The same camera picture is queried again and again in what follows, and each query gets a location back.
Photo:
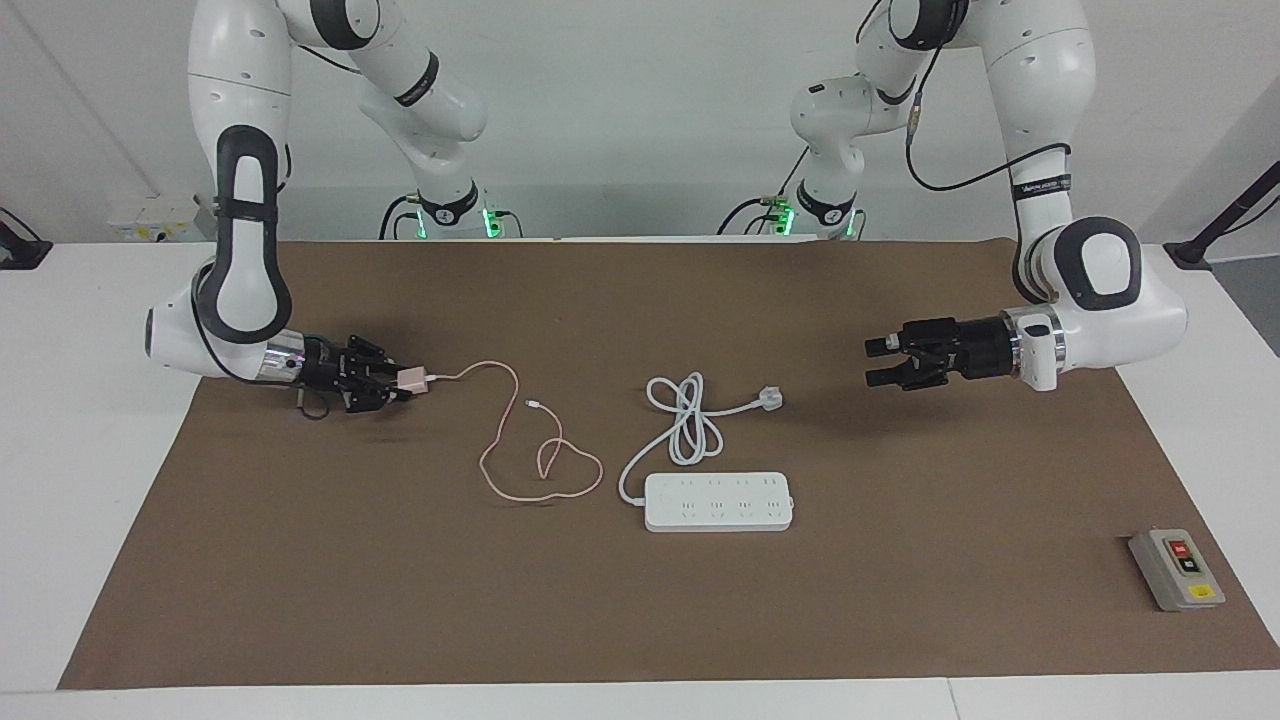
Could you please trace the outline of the brown table mat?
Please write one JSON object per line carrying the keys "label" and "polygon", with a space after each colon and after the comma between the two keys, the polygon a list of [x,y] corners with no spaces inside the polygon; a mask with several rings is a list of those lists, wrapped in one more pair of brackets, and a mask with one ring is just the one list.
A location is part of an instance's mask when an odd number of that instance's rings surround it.
{"label": "brown table mat", "polygon": [[[380,413],[204,380],[61,676],[170,685],[1208,673],[1280,647],[1115,372],[872,389],[865,340],[1019,305],[1012,243],[285,243],[294,327],[511,365],[605,466],[497,497],[500,369]],[[654,473],[778,471],[782,532],[653,533]],[[1225,605],[1161,611],[1188,530]]]}

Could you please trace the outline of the black table clamp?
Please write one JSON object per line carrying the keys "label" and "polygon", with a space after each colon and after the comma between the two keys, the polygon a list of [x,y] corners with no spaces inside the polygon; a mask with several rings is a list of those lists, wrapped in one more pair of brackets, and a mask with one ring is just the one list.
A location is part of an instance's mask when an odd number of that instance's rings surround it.
{"label": "black table clamp", "polygon": [[[5,218],[20,227],[27,236],[18,234]],[[52,242],[44,240],[28,223],[8,208],[0,206],[0,270],[33,270],[52,250]]]}

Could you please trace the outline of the white wall outlet box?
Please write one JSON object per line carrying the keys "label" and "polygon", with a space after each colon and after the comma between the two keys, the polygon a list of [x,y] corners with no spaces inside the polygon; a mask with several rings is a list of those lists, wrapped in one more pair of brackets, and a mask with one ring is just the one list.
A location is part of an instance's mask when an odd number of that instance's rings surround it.
{"label": "white wall outlet box", "polygon": [[122,242],[209,242],[198,224],[200,210],[193,199],[148,199],[116,206],[108,218],[108,228]]}

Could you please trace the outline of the black slanted stand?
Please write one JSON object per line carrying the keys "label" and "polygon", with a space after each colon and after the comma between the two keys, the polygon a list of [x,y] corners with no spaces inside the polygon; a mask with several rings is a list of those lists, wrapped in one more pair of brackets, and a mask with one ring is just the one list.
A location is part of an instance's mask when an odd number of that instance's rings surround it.
{"label": "black slanted stand", "polygon": [[1211,272],[1212,266],[1206,260],[1210,247],[1224,236],[1247,228],[1266,217],[1272,208],[1280,204],[1277,187],[1280,187],[1280,160],[1274,161],[1193,240],[1165,243],[1165,252],[1180,270]]}

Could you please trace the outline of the grey on-off switch box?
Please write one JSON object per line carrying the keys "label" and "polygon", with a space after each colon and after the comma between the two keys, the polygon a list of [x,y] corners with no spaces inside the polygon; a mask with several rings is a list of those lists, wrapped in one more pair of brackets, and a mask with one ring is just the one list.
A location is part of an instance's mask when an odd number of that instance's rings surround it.
{"label": "grey on-off switch box", "polygon": [[1152,528],[1130,537],[1126,547],[1161,611],[1225,605],[1226,596],[1188,530]]}

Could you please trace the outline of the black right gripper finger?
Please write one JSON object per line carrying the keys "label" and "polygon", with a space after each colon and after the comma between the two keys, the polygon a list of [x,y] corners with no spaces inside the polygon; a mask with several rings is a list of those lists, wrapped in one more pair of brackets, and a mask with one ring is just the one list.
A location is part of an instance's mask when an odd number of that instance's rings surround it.
{"label": "black right gripper finger", "polygon": [[346,389],[346,413],[376,413],[388,404],[407,402],[413,392],[389,386],[360,386]]}
{"label": "black right gripper finger", "polygon": [[348,338],[348,378],[367,380],[396,380],[401,365],[387,351],[361,336]]}

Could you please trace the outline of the white power strip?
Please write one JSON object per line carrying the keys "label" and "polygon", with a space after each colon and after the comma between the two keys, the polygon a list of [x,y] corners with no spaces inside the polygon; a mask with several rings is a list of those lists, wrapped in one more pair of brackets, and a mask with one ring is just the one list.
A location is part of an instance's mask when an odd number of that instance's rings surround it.
{"label": "white power strip", "polygon": [[794,520],[788,479],[778,471],[654,473],[643,501],[653,533],[782,532]]}

